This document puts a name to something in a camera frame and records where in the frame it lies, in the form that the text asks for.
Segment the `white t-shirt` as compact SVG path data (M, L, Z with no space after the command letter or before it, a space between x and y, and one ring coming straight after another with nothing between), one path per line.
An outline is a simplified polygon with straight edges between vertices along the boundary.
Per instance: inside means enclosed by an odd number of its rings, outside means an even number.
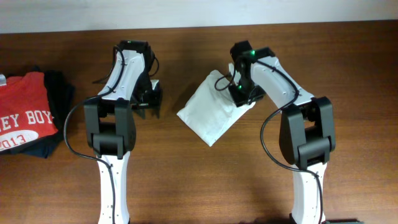
M255 105L251 103L237 107L229 90L217 91L215 82L222 77L223 74L218 70L211 71L177 113L177 116L210 147Z

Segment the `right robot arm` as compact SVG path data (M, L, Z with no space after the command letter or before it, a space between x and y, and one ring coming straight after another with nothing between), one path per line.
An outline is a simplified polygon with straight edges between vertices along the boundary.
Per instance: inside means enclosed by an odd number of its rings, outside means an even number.
M281 115L279 148L286 163L279 162L268 149L265 152L278 166L293 172L294 205L290 221L325 223L323 176L336 145L331 101L304 90L268 47L254 50L245 40L235 43L230 55L232 74L240 75L228 87L235 105L250 105L268 96L277 109L263 124Z

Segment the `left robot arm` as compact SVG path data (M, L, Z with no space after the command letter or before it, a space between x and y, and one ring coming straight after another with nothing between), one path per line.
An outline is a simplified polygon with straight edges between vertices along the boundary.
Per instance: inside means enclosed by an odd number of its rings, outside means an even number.
M136 143L133 114L160 114L162 88L150 71L158 60L146 41L122 40L97 96L84 103L86 137L100 172L100 223L129 223L127 165Z

